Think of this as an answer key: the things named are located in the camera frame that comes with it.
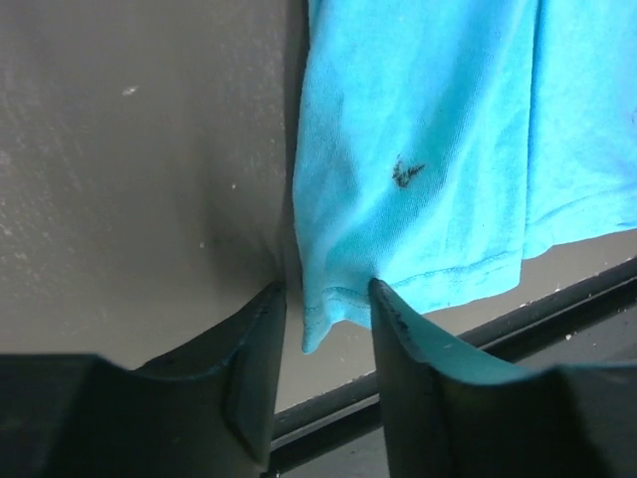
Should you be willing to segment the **light blue t shirt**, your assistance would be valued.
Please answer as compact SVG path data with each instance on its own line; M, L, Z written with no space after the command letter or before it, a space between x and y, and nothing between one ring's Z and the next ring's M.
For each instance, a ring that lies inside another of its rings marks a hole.
M636 226L632 1L313 1L293 177L303 350Z

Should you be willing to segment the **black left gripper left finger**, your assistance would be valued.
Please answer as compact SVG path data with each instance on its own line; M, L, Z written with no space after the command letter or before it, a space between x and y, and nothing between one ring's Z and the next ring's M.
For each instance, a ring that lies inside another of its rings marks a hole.
M286 292L137 369L96 355L1 358L5 477L257 477L269 466Z

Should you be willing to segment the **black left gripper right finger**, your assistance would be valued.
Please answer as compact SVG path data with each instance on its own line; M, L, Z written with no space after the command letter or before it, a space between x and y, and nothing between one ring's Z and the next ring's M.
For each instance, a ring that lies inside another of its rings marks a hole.
M394 477L632 477L636 368L531 371L369 285L379 401Z

